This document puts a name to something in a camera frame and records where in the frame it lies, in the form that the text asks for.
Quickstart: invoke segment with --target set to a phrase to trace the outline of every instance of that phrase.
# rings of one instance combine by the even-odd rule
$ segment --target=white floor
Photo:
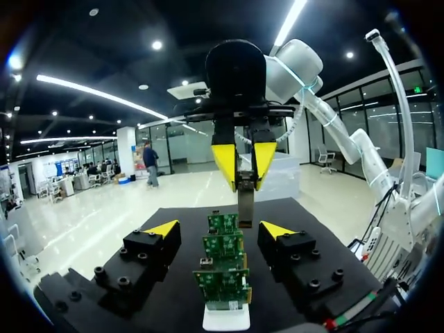
[[[298,201],[347,245],[365,230],[372,194],[363,180],[319,171],[318,166],[301,166]],[[32,283],[47,273],[65,273],[69,267],[92,278],[94,267],[104,264],[120,248],[122,238],[160,207],[237,202],[219,171],[174,174],[159,181],[159,189],[148,189],[144,180],[138,180],[90,189],[56,204],[44,199],[26,201],[36,237],[45,246],[38,255],[42,272]]]

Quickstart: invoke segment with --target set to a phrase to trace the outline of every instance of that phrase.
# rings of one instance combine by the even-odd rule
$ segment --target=red object
[[[333,330],[336,327],[336,323],[333,319],[327,319],[324,323],[324,326],[327,330]]]

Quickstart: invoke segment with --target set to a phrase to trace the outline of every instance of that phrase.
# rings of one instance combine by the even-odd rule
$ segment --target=ceiling
[[[319,96],[384,68],[373,46],[364,41],[372,28],[382,32],[396,63],[413,58],[384,23],[381,1],[374,1],[380,2],[378,8],[364,7],[363,2],[308,0],[289,33],[287,40],[301,39],[323,60],[324,87]],[[112,136],[119,127],[159,120],[115,101],[38,81],[38,74],[91,87],[175,117],[180,115],[179,109],[174,109],[178,100],[167,89],[181,85],[183,80],[205,80],[205,56],[223,40],[246,39],[268,54],[292,3],[89,0],[43,12],[34,18],[11,53],[23,58],[22,80],[16,82],[11,73],[2,76],[1,107],[8,112],[19,106],[11,119],[1,115],[3,134],[10,136],[8,158],[13,161],[17,155],[29,153],[28,148],[30,152],[45,151],[53,143],[22,145],[22,140]],[[99,12],[90,16],[94,8]],[[152,47],[156,40],[162,42],[158,51]],[[349,51],[354,53],[353,59],[345,57]],[[149,88],[138,89],[142,84]],[[65,143],[63,147],[79,143]]]

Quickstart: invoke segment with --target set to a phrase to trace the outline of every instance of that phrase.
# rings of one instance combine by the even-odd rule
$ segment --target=stack of circuit boards
[[[209,310],[238,310],[251,302],[252,289],[246,278],[247,256],[237,214],[208,216],[208,234],[203,237],[206,257],[194,271]]]

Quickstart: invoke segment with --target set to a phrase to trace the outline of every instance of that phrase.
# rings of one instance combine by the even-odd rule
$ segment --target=black table
[[[182,245],[165,280],[158,282],[144,308],[131,322],[155,332],[204,332],[202,319],[205,303],[192,274],[205,256],[202,236],[207,233],[207,215],[237,211],[236,205],[202,208],[169,208],[158,210],[142,229],[149,229],[174,219],[180,221]],[[255,203],[252,229],[243,229],[244,246],[250,269],[249,284],[253,288],[250,305],[249,332],[274,332],[305,322],[296,311],[282,284],[273,280],[257,246],[260,221],[268,221],[291,230],[305,230],[317,240],[316,247],[328,258],[331,271],[342,268],[348,280],[363,281],[378,289],[380,283],[334,234],[292,198]]]

